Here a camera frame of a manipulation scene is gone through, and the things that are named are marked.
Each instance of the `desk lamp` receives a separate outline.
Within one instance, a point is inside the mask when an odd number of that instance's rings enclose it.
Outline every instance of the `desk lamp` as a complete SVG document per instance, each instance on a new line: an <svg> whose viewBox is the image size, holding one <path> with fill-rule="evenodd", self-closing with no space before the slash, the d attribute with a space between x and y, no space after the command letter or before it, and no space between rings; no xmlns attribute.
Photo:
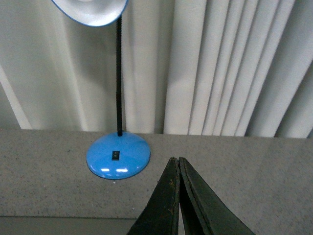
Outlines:
<svg viewBox="0 0 313 235"><path fill-rule="evenodd" d="M52 0L68 17L86 26L100 27L116 21L117 132L102 136L88 149L89 169L97 176L118 180L136 175L150 159L147 142L122 129L122 13L128 0Z"/></svg>

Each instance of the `black switch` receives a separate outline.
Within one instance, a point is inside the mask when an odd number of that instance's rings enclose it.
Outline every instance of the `black switch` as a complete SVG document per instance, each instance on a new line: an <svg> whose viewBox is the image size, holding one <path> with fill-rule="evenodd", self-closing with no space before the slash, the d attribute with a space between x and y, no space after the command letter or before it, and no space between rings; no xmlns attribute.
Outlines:
<svg viewBox="0 0 313 235"><path fill-rule="evenodd" d="M118 160L119 160L119 151L113 151L112 161L118 161Z"/></svg>

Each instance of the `speckled surface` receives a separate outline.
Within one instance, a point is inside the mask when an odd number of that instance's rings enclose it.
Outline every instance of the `speckled surface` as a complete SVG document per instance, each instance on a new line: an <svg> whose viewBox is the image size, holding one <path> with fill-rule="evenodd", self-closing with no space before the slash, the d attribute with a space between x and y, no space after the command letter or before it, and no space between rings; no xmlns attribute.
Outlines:
<svg viewBox="0 0 313 235"><path fill-rule="evenodd" d="M256 234L313 234L313 140L141 135L150 163L114 182L86 164L102 135L0 131L0 216L136 218L182 156Z"/></svg>

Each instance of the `white curtain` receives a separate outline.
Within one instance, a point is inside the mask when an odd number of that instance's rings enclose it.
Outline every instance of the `white curtain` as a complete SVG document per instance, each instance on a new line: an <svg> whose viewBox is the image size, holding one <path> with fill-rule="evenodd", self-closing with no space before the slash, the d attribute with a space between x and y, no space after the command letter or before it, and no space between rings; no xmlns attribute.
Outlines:
<svg viewBox="0 0 313 235"><path fill-rule="evenodd" d="M313 1L130 0L124 129L313 136ZM0 128L115 131L115 25L0 2Z"/></svg>

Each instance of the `blue lamp base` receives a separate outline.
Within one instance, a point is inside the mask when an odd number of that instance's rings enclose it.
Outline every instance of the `blue lamp base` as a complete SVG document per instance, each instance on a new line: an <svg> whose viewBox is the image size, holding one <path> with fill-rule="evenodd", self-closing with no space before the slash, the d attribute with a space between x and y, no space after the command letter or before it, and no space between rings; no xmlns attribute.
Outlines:
<svg viewBox="0 0 313 235"><path fill-rule="evenodd" d="M140 136L123 132L96 140L87 151L87 165L99 177L120 180L141 172L150 160L150 148Z"/></svg>

